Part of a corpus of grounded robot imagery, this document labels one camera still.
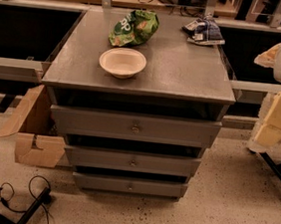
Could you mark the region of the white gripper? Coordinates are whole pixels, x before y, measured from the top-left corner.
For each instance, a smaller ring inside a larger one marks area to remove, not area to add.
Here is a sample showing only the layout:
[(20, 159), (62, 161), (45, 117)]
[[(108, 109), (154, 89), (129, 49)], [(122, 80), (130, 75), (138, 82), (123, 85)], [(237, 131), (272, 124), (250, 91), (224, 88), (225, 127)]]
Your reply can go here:
[(261, 104), (247, 147), (253, 152), (265, 152), (281, 139), (281, 92), (267, 94)]

